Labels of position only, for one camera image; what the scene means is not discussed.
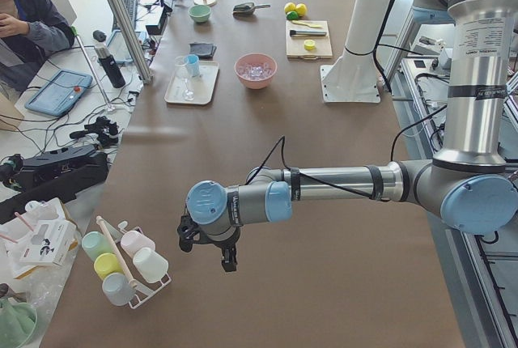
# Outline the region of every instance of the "white tray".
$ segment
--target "white tray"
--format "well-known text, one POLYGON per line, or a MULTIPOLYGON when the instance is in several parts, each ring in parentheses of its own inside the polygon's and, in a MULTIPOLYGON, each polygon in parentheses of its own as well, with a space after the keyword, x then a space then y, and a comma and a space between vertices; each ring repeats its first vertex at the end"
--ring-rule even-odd
POLYGON ((185 100, 182 94, 185 90, 185 84, 173 75, 168 89, 165 91, 167 103, 170 104, 190 104, 205 105, 212 100, 216 78, 218 77, 219 64, 214 61, 200 61, 200 75, 191 78, 193 86, 194 99, 185 100))

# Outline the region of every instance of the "bottle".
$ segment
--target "bottle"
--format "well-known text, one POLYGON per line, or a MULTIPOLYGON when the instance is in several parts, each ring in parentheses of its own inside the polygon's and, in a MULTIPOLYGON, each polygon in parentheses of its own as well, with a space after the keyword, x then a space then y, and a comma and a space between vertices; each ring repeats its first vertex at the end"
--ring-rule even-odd
POLYGON ((94 49, 96 50, 99 62, 101 66, 103 66, 103 69, 106 72, 106 75, 108 76, 113 87, 119 88, 125 86, 126 81, 122 76, 119 65, 115 62, 113 55, 109 52, 106 45, 98 43, 94 49))

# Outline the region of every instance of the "brown table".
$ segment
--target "brown table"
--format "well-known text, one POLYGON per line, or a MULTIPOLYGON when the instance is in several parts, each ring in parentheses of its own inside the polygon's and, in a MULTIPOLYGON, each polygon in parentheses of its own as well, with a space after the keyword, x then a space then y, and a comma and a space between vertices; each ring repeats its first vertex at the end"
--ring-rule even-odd
MULTIPOLYGON (((380 104, 324 104, 322 62, 288 61, 283 6, 305 2, 308 19, 329 22, 342 53, 355 0, 218 0, 210 22, 179 0, 146 87, 125 131, 97 209, 155 240, 173 283, 137 310, 112 306, 80 252, 41 346, 71 347, 457 347, 463 346, 425 212, 364 200, 296 202, 284 223, 250 225, 238 271, 225 274, 214 246, 178 248, 176 226, 190 187, 243 182, 281 135, 300 168, 385 165, 399 130, 390 95, 380 104), (240 2, 270 3, 234 19, 240 2), (189 42, 211 41, 220 64, 205 107, 167 106, 172 60, 189 42), (235 60, 268 53, 278 73, 262 91, 245 89, 235 60)), ((403 144, 396 157, 404 159, 403 144)), ((278 155, 270 161, 281 166, 278 155)))

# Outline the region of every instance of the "pink straw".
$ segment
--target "pink straw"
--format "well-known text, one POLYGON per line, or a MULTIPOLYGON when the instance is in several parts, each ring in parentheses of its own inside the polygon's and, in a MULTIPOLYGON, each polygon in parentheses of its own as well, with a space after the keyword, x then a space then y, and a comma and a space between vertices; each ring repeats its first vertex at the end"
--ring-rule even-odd
POLYGON ((14 240, 14 239, 10 238, 9 236, 5 236, 5 235, 3 235, 2 233, 0 233, 0 237, 1 237, 2 239, 5 239, 5 240, 10 241, 10 242, 15 243, 15 244, 17 244, 17 243, 18 243, 18 241, 16 241, 16 240, 14 240))
POLYGON ((31 230, 31 232, 34 232, 34 228, 32 227, 31 224, 29 224, 23 217, 20 213, 18 212, 15 212, 15 216, 17 218, 19 218, 20 220, 22 220, 22 223, 24 223, 25 225, 27 225, 27 227, 31 230))

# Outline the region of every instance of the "man's hand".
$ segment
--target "man's hand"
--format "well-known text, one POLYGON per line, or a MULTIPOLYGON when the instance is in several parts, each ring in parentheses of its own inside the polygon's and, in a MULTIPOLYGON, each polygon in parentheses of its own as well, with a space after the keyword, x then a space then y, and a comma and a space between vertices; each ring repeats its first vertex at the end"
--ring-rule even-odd
POLYGON ((0 38, 14 35, 27 35, 29 23, 8 14, 0 14, 0 38))

